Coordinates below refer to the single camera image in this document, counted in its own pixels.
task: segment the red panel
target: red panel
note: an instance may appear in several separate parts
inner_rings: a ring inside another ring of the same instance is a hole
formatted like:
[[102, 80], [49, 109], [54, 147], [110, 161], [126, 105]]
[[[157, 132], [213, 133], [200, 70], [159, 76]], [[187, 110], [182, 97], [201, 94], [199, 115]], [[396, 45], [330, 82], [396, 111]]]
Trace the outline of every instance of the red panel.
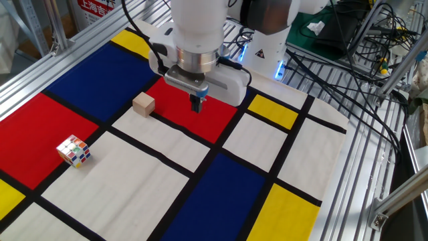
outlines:
[[70, 135], [87, 139], [97, 125], [44, 94], [0, 122], [0, 169], [34, 189], [63, 162], [56, 147]]
[[153, 85], [147, 94], [154, 98], [157, 114], [187, 128], [211, 143], [215, 143], [236, 108], [207, 96], [201, 113], [191, 111], [189, 94], [168, 85], [163, 78]]

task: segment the yellow panel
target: yellow panel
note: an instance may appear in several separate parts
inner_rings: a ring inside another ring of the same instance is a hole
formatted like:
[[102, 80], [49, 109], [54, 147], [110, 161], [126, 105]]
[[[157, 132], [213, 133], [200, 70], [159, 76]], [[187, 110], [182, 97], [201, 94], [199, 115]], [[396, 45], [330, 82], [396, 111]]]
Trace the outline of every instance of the yellow panel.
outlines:
[[148, 59], [148, 51], [150, 48], [146, 42], [138, 37], [135, 33], [123, 30], [118, 35], [114, 36], [112, 41], [123, 48], [126, 48], [134, 53], [140, 54]]
[[247, 240], [308, 240], [319, 210], [274, 184]]
[[260, 95], [255, 96], [248, 109], [271, 121], [291, 129], [297, 118], [297, 113]]
[[18, 192], [3, 180], [0, 180], [0, 220], [12, 211], [24, 198], [25, 196], [22, 193]]

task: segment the beige cube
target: beige cube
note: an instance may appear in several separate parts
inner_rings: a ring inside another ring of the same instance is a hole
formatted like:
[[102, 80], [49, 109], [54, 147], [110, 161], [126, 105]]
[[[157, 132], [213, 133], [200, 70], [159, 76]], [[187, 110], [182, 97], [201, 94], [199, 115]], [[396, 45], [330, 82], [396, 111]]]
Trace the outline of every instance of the beige cube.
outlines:
[[154, 98], [148, 94], [141, 92], [132, 101], [132, 107], [135, 112], [147, 118], [152, 111], [154, 111]]

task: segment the blue panel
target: blue panel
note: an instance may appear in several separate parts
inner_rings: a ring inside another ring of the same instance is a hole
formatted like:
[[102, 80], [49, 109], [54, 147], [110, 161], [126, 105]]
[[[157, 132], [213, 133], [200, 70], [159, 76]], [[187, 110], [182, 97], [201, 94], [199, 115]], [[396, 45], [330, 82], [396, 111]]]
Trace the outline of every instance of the blue panel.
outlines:
[[162, 240], [235, 240], [264, 181], [219, 154]]
[[47, 89], [107, 121], [153, 76], [148, 62], [106, 44]]

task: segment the led light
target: led light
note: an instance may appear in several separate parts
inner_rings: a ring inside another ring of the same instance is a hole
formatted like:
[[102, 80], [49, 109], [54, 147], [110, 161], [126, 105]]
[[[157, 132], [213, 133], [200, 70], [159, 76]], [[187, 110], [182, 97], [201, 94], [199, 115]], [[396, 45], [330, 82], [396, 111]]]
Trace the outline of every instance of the led light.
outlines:
[[240, 62], [242, 62], [243, 55], [245, 54], [245, 51], [247, 51], [247, 47], [248, 47], [248, 44], [246, 44], [246, 45], [245, 45], [245, 47], [243, 48], [242, 54], [241, 54], [241, 56], [239, 57], [239, 61], [240, 61]]
[[276, 70], [276, 74], [275, 74], [275, 79], [276, 79], [276, 80], [280, 78], [280, 71], [281, 71], [281, 68], [282, 68], [282, 64], [283, 64], [283, 63], [284, 63], [284, 61], [282, 60], [282, 61], [280, 62], [280, 65], [278, 66], [278, 69]]

